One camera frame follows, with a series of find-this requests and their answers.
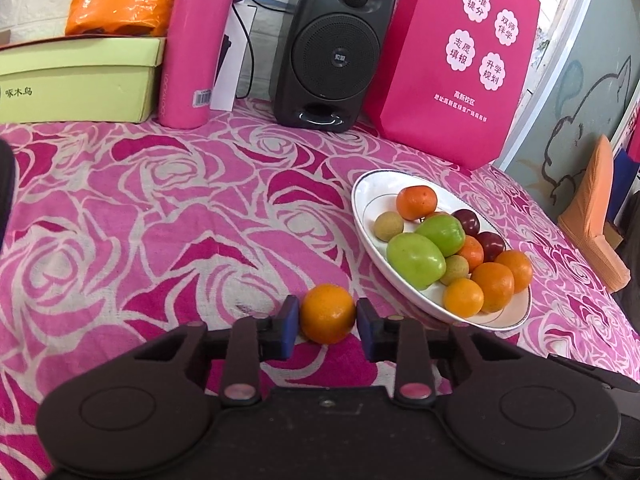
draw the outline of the black robotic gripper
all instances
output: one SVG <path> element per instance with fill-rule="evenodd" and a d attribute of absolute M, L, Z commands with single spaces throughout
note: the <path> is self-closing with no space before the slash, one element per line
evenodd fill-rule
<path fill-rule="evenodd" d="M 640 385 L 542 358 L 472 327 L 381 319 L 360 299 L 369 361 L 397 364 L 383 386 L 280 388 L 260 362 L 285 360 L 298 299 L 229 330 L 189 323 L 62 384 L 36 428 L 48 480 L 498 480 L 640 478 Z M 204 393 L 224 359 L 219 396 Z M 452 386 L 437 396 L 432 360 Z"/>

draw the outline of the flower-shaped label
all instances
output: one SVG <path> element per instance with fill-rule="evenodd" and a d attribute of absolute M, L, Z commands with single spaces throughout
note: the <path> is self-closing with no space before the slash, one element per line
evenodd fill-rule
<path fill-rule="evenodd" d="M 511 43 L 515 43 L 520 30 L 518 29 L 518 19 L 513 15 L 513 12 L 507 9 L 498 12 L 494 27 L 495 37 L 498 38 L 500 44 L 510 46 Z"/>
<path fill-rule="evenodd" d="M 489 52 L 482 58 L 480 65 L 480 82 L 487 90 L 497 90 L 502 86 L 504 81 L 504 61 L 500 59 L 499 54 Z"/>
<path fill-rule="evenodd" d="M 482 22 L 491 10 L 489 0 L 462 0 L 466 15 L 472 22 Z"/>
<path fill-rule="evenodd" d="M 449 36 L 446 51 L 447 63 L 453 70 L 460 70 L 460 72 L 471 65 L 476 55 L 473 38 L 466 30 L 460 29 Z"/>

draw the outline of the barcode sticker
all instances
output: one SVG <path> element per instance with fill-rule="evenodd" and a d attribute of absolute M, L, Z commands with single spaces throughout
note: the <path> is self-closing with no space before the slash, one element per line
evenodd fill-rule
<path fill-rule="evenodd" d="M 211 102 L 211 90 L 197 90 L 193 93 L 193 107 L 209 106 Z"/>

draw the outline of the screw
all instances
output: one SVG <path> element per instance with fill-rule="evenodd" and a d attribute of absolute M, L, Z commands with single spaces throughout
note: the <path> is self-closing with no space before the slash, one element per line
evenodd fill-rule
<path fill-rule="evenodd" d="M 400 394 L 405 399 L 422 400 L 429 397 L 431 393 L 431 388 L 423 383 L 407 383 L 400 386 Z"/>
<path fill-rule="evenodd" d="M 236 383 L 225 388 L 225 397 L 231 400 L 249 400 L 255 396 L 255 388 L 250 384 Z"/>

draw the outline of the green box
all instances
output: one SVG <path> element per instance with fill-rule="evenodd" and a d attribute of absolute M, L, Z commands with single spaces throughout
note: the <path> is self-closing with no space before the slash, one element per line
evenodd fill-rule
<path fill-rule="evenodd" d="M 164 38 L 72 36 L 0 48 L 0 123 L 141 123 L 157 103 Z"/>

